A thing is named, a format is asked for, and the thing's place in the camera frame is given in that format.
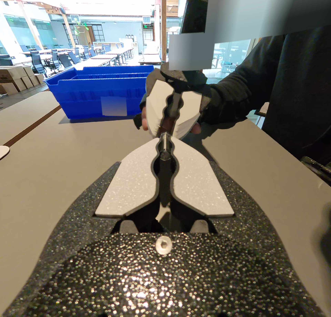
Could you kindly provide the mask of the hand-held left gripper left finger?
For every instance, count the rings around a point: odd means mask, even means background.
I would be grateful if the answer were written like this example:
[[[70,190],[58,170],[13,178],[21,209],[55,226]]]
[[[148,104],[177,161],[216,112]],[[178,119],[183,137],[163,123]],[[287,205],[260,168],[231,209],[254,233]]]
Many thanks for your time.
[[[128,154],[120,163],[95,215],[131,220],[138,230],[150,227],[159,213],[159,179],[154,162],[159,157],[155,138]]]

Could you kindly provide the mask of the row of black office chairs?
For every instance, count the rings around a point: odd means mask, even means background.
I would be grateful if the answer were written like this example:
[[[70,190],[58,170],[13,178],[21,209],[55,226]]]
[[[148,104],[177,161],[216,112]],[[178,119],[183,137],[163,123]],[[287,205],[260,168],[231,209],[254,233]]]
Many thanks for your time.
[[[25,60],[19,65],[30,65],[35,73],[43,72],[43,68],[51,71],[60,68],[80,66],[121,66],[126,65],[130,58],[138,55],[138,44],[129,39],[124,42],[94,43],[89,49],[79,46],[72,49],[49,49],[44,51],[28,51]]]

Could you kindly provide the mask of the blue plastic bin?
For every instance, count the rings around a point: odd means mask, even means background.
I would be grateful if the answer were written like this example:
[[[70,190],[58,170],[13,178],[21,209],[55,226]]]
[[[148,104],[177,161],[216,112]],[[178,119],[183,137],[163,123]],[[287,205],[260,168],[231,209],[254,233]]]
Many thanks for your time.
[[[147,75],[79,75],[77,71],[65,71],[45,82],[68,119],[127,117],[140,112]]]
[[[46,83],[51,80],[58,81],[65,78],[72,78],[75,75],[88,75],[88,74],[125,74],[125,73],[150,73],[154,70],[153,65],[142,66],[86,66],[81,69],[71,67],[63,72],[55,74],[47,79]]]

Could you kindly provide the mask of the black glossy device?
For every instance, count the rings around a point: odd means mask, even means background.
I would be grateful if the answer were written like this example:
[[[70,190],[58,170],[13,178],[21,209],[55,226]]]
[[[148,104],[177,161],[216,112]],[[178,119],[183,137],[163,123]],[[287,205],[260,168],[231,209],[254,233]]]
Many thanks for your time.
[[[321,180],[331,186],[331,169],[328,166],[323,166],[309,157],[302,157],[300,162],[309,170],[315,173]]]

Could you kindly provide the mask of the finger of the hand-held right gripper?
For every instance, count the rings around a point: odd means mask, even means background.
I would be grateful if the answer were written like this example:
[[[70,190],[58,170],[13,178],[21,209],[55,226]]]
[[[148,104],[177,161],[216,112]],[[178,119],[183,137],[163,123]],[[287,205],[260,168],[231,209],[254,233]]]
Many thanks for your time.
[[[200,117],[202,95],[194,91],[185,91],[181,94],[182,106],[173,127],[173,137],[182,139],[191,131]]]
[[[159,129],[164,120],[164,112],[168,106],[168,98],[174,88],[165,81],[157,80],[146,98],[146,120],[149,133],[153,138],[159,137]]]

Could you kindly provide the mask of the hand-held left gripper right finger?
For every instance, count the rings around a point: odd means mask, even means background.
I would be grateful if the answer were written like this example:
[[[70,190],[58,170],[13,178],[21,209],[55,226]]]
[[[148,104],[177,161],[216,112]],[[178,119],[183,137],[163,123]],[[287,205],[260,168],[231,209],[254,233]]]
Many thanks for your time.
[[[183,231],[189,232],[199,220],[210,228],[211,219],[233,217],[235,212],[209,160],[177,138],[171,138],[171,144],[170,210]]]

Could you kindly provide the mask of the silver bolt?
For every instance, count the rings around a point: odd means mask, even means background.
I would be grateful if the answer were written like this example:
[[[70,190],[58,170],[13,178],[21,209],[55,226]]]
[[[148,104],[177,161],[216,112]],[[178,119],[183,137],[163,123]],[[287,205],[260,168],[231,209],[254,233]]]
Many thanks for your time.
[[[160,136],[159,154],[162,161],[168,161],[171,158],[172,144],[170,134],[163,132]]]

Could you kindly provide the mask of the stack of cardboard boxes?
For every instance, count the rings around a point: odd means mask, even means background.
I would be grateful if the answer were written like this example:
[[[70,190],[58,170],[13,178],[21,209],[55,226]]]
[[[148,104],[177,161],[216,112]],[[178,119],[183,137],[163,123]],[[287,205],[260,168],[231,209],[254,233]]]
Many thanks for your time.
[[[1,66],[0,94],[13,95],[44,82],[44,74],[35,73],[31,66]]]

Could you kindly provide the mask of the green hanging plant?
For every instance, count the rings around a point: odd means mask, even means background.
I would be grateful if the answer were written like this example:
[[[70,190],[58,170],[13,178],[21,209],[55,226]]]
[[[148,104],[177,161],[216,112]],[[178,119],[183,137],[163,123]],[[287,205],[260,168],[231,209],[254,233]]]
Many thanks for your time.
[[[81,33],[85,33],[85,30],[89,31],[89,28],[87,27],[86,23],[82,24],[76,16],[73,17],[72,22],[73,22],[74,34],[76,37],[78,37],[78,35]]]

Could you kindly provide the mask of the person's right hand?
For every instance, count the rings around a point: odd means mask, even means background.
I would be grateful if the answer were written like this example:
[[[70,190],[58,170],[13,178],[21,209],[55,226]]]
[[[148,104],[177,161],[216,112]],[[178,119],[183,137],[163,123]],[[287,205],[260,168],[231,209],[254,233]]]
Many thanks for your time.
[[[169,133],[181,141],[204,140],[218,129],[218,117],[217,109],[210,106],[199,113],[182,107],[172,115],[166,109],[162,118],[144,106],[142,112],[134,117],[134,123],[138,129],[149,131],[153,138]]]

